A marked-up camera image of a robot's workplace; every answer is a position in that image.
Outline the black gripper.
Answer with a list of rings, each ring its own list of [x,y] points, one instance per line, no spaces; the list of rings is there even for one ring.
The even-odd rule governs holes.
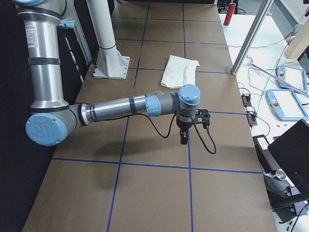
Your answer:
[[[180,138],[181,138],[181,144],[186,145],[188,143],[188,133],[189,129],[192,127],[192,122],[183,122],[179,120],[178,118],[176,119],[176,124],[180,128]]]

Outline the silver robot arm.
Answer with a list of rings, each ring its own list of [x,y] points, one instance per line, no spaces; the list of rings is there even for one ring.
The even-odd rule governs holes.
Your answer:
[[[202,119],[198,109],[200,90],[187,84],[177,92],[130,96],[113,100],[111,91],[95,90],[95,103],[70,105],[62,90],[57,29],[73,28],[77,19],[71,0],[17,0],[16,12],[24,21],[28,44],[28,63],[31,69],[34,103],[26,121],[28,137],[43,146],[63,142],[69,134],[94,122],[118,120],[142,115],[173,115],[180,129],[181,143],[186,144],[188,132]]]

